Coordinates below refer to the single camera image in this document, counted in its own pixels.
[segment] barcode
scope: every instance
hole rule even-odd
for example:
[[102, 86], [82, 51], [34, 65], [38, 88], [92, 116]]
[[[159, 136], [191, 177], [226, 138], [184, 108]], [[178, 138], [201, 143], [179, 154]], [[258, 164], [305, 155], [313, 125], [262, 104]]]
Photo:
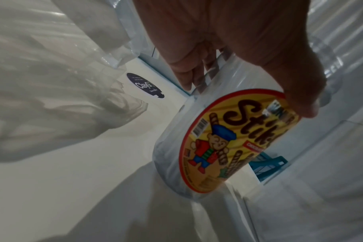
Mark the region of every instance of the barcode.
[[204, 118], [200, 120], [196, 128], [192, 131], [192, 133], [196, 136], [196, 138], [199, 138], [203, 134], [208, 124], [209, 123]]

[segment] dark blue sticker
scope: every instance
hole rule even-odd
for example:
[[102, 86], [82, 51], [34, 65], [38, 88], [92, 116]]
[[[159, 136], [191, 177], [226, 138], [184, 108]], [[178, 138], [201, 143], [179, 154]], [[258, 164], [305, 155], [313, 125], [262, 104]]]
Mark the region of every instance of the dark blue sticker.
[[151, 94], [152, 96], [158, 96], [158, 98], [164, 98], [162, 91], [143, 77], [133, 73], [127, 73], [127, 77], [132, 83], [134, 83], [138, 88], [142, 89], [146, 93]]

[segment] round sticker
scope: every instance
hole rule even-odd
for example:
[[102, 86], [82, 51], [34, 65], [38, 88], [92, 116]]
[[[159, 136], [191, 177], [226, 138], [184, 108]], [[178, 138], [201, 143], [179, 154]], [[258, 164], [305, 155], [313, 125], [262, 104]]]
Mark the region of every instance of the round sticker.
[[140, 77], [133, 73], [127, 73], [127, 77], [133, 84], [135, 84], [138, 88], [142, 89], [146, 93], [151, 94], [152, 96], [158, 96], [158, 98], [164, 98], [164, 94], [162, 93], [162, 91], [143, 77]]
[[183, 180], [198, 193], [215, 190], [299, 120], [278, 91], [249, 89], [219, 98], [184, 137], [179, 155]]

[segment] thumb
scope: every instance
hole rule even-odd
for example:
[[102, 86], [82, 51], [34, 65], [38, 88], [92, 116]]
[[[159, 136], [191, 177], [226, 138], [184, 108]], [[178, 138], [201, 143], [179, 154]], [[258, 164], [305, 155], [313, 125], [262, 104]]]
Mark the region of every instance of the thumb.
[[317, 99], [326, 85], [323, 67], [309, 47], [304, 31], [295, 44], [286, 48], [262, 68], [283, 88], [292, 109], [306, 118], [317, 115]]

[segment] bear's blue hat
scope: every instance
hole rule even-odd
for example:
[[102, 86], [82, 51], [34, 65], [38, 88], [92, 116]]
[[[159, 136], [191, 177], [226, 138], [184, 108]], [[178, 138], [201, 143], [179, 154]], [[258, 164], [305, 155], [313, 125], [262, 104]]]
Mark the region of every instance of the bear's blue hat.
[[217, 135], [226, 141], [236, 140], [236, 134], [228, 129], [227, 127], [224, 127], [223, 125], [215, 124], [212, 126], [212, 134]]

